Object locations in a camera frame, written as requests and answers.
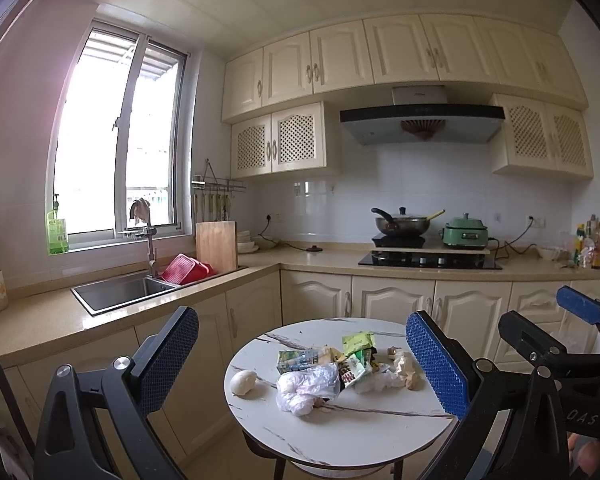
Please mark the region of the lattice door right cabinet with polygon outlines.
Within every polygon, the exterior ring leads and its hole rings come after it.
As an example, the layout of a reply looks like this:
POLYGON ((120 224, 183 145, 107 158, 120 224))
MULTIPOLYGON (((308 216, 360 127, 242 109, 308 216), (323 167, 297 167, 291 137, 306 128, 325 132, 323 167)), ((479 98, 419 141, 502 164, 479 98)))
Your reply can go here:
POLYGON ((572 108, 494 94, 505 120, 489 141, 494 174, 590 180, 594 168, 583 115, 572 108))

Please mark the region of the stacked white bowls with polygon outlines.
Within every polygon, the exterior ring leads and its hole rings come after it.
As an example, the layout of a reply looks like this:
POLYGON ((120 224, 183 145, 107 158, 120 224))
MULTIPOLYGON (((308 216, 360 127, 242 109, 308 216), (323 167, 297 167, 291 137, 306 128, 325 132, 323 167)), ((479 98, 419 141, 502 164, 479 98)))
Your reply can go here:
POLYGON ((238 254, 253 254, 259 250, 259 245, 249 231, 239 231, 236 242, 238 254))

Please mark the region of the white plastic bag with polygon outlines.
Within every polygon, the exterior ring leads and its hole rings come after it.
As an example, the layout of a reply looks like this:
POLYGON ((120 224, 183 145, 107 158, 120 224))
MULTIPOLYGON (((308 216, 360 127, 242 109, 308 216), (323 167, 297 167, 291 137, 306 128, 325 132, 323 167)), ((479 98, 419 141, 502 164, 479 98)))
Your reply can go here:
POLYGON ((335 363, 328 363, 281 374, 276 390, 276 403, 282 412, 296 417, 309 415, 316 404, 339 396, 338 367, 335 363))

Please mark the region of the upper cream wall cabinets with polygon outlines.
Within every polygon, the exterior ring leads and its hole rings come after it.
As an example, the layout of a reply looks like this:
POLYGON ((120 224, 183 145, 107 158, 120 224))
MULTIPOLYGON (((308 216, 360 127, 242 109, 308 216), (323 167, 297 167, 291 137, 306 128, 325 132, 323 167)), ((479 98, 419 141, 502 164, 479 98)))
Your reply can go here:
POLYGON ((302 32, 226 64, 222 118, 235 178, 336 167, 342 110, 393 103, 394 87, 441 86, 453 103, 494 94, 577 110, 588 99, 562 40, 465 14, 398 14, 302 32))

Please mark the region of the red plastic basket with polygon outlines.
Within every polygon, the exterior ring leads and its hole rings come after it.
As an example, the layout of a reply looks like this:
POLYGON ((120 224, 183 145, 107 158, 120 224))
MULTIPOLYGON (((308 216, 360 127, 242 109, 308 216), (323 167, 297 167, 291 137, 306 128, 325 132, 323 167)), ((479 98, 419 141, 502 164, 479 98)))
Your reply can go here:
POLYGON ((184 286, 211 278, 215 274, 210 264, 185 254, 178 254, 159 274, 159 278, 174 285, 184 286))

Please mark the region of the white tissue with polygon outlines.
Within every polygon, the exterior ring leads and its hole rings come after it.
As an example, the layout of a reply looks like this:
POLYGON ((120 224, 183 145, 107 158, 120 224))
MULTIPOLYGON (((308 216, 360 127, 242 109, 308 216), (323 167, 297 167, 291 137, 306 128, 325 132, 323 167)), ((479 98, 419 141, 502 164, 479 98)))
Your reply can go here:
POLYGON ((404 388, 405 377, 395 372, 390 367, 380 368, 360 378, 353 389, 358 394, 381 392, 389 388, 404 388))

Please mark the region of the white egg-shaped bun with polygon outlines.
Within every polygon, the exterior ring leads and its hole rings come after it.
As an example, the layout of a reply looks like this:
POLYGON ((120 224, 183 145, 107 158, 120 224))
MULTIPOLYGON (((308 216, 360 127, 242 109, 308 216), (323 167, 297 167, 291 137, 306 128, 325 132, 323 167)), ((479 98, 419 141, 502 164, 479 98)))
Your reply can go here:
POLYGON ((230 378, 230 393, 233 396, 246 396, 257 385, 258 375, 254 370, 238 370, 230 378))

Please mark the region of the black gas stove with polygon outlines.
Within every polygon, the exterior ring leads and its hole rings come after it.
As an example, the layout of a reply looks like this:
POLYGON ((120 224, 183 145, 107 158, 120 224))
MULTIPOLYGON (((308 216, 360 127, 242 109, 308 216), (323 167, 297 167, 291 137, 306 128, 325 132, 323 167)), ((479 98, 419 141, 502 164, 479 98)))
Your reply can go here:
POLYGON ((431 270, 501 270, 488 250, 376 248, 360 266, 431 270))

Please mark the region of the stainless steel sink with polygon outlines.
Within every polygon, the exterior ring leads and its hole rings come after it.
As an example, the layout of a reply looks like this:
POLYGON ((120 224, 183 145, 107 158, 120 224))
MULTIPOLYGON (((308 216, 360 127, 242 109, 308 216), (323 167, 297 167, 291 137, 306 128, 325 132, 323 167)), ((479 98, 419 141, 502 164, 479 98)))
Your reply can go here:
POLYGON ((144 272, 106 278, 71 289, 73 296, 91 315, 118 310, 178 289, 178 285, 144 272))

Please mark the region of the brown paper ball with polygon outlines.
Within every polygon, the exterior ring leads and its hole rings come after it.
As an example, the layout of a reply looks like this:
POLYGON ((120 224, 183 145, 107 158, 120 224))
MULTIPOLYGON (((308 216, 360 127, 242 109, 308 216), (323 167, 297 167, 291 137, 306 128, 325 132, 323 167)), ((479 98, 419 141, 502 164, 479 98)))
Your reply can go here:
POLYGON ((417 390, 420 386, 420 376, 411 352, 398 347, 390 347, 388 358, 391 362, 389 372, 393 385, 411 391, 417 390))

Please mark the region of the light green snack packet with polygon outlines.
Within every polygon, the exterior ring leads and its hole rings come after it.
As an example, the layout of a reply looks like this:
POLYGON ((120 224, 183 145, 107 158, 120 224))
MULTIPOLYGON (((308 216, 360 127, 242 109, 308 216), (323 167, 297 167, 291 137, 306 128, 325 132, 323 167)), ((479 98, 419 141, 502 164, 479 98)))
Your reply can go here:
POLYGON ((341 338, 342 352, 346 356, 375 347, 375 336, 369 330, 343 336, 341 338))

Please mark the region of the wall utensil rack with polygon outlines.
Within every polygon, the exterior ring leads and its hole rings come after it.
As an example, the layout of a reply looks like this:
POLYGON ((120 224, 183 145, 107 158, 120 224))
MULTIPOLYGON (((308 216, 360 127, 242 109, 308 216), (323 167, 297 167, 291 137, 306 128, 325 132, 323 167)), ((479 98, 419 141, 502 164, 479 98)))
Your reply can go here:
POLYGON ((202 173, 192 175, 190 190, 193 220, 199 223, 230 221, 233 200, 237 194, 245 193, 247 187, 241 180, 219 178, 211 160, 206 158, 202 173))

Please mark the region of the black wok with lid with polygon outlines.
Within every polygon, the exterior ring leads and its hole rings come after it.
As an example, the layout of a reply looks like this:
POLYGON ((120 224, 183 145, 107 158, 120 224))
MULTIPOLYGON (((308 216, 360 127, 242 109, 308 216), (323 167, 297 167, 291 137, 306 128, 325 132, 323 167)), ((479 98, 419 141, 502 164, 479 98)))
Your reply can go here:
POLYGON ((398 214, 389 214, 376 207, 370 212, 376 216, 378 231, 387 236, 424 235, 429 230, 431 221, 445 214, 445 210, 441 209, 429 216, 419 216, 408 214, 404 207, 400 208, 398 214))

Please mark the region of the green white snack wrapper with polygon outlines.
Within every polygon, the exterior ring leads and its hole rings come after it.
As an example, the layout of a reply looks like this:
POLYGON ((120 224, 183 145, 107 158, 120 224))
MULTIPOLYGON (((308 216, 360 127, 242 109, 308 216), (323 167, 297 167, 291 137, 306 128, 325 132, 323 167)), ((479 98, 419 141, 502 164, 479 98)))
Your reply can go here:
POLYGON ((374 371, 374 348, 355 351, 337 359, 340 382, 344 388, 350 388, 374 371))

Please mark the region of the window with white frame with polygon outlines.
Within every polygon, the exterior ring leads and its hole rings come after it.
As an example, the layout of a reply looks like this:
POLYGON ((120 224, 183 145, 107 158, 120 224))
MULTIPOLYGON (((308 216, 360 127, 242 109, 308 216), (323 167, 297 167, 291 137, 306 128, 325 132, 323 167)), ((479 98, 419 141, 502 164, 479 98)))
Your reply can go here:
POLYGON ((94 21, 70 70, 50 161, 50 212, 69 250, 124 240, 133 200, 155 236, 182 227, 180 140, 186 54, 142 32, 94 21))

